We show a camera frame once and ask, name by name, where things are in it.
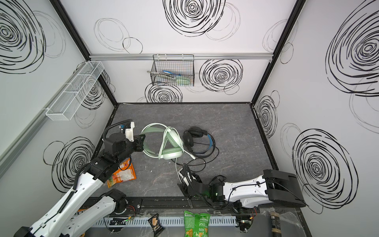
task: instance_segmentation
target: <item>headphones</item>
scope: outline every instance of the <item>headphones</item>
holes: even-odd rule
[[[160,125],[163,126],[165,129],[159,128],[159,127],[153,127],[154,125]],[[161,145],[161,148],[159,150],[159,153],[156,153],[149,149],[146,142],[144,142],[144,150],[143,152],[152,158],[158,158],[158,159],[175,159],[183,155],[183,152],[188,153],[183,148],[183,141],[180,139],[178,131],[173,127],[168,127],[161,123],[152,123],[144,127],[140,134],[146,134],[149,132],[163,132],[163,142]],[[166,143],[167,141],[173,146],[173,148],[167,148]],[[196,157],[192,154],[188,153],[192,159],[195,159]]]
[[[193,138],[200,138],[203,136],[207,136],[209,138],[209,147],[205,151],[194,152],[192,147],[194,146]],[[215,140],[212,135],[210,135],[206,130],[202,130],[199,127],[191,127],[183,133],[183,141],[184,146],[188,149],[188,151],[197,158],[207,158],[215,151]],[[207,151],[209,151],[213,146],[213,150],[208,155],[204,155]]]

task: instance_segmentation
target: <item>green chip bag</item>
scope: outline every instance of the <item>green chip bag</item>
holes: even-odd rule
[[[185,237],[208,237],[210,214],[184,211]]]

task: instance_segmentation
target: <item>white headset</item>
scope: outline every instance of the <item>white headset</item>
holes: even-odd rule
[[[165,127],[165,129],[161,129],[158,127],[153,127],[154,125],[160,125]],[[146,127],[144,127],[141,131],[140,134],[145,134],[149,132],[163,132],[163,140],[162,140],[162,145],[161,148],[159,149],[159,153],[156,153],[152,150],[149,149],[149,147],[146,144],[146,141],[144,142],[144,150],[143,152],[152,158],[158,158],[158,159],[165,159],[165,160],[170,160],[170,159],[175,159],[178,157],[181,157],[183,153],[187,153],[192,157],[192,159],[196,159],[191,153],[187,152],[184,147],[183,147],[183,141],[180,139],[180,135],[178,131],[173,128],[173,127],[168,127],[164,124],[161,123],[152,123],[148,124]],[[166,143],[169,141],[173,148],[168,148],[165,149]]]

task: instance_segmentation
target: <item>orange package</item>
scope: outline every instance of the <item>orange package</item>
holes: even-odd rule
[[[108,188],[112,187],[116,183],[121,183],[124,181],[134,180],[136,179],[136,173],[134,172],[133,163],[130,164],[129,168],[126,170],[125,167],[128,167],[130,159],[122,162],[120,164],[120,168],[116,172],[112,174],[112,176],[106,181],[108,184]]]

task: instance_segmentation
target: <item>mesh basket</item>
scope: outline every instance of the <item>mesh basket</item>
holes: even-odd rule
[[[153,55],[153,59],[149,71],[153,85],[164,82],[175,86],[194,86],[194,55]]]
[[[53,121],[71,120],[103,70],[100,61],[86,62],[48,109],[46,116]]]

